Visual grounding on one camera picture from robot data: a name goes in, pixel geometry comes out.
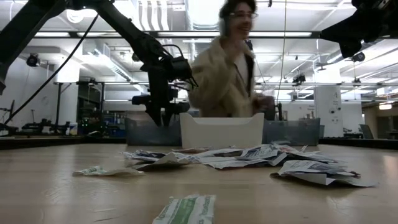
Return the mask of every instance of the white box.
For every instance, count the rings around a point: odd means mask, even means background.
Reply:
[[[264,113],[251,118],[193,118],[180,114],[182,147],[236,146],[245,149],[260,145]]]

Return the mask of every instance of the man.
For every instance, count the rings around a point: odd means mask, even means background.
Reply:
[[[202,117],[250,117],[273,105],[254,92],[253,54],[244,43],[257,17],[255,0],[229,0],[220,10],[220,32],[192,64],[199,87],[188,92]]]

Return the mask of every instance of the workbench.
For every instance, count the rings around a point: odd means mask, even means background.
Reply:
[[[270,178],[278,167],[214,170],[201,164],[137,177],[72,177],[75,170],[122,167],[118,152],[165,147],[76,144],[0,151],[1,223],[148,224],[169,197],[216,195],[215,223],[397,223],[398,152],[320,145],[377,187],[323,187]]]

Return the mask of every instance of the robotic manipulator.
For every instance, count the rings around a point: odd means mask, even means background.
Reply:
[[[0,95],[10,65],[15,61],[40,28],[66,9],[94,9],[132,47],[148,73],[150,95],[134,96],[134,105],[145,105],[146,113],[158,126],[168,126],[173,114],[189,110],[188,103],[171,103],[178,90],[169,83],[181,80],[192,88],[197,86],[188,61],[181,55],[173,58],[155,38],[145,34],[124,17],[114,6],[114,0],[29,0],[10,23],[0,32]]]
[[[357,9],[349,18],[321,31],[320,38],[337,42],[343,58],[362,48],[361,41],[398,37],[398,0],[352,0]]]

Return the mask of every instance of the glasses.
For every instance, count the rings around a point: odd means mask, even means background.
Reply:
[[[255,19],[257,18],[259,15],[257,13],[244,13],[244,12],[233,12],[231,13],[231,17],[235,18],[235,19],[245,19],[245,18],[249,18],[249,19]]]

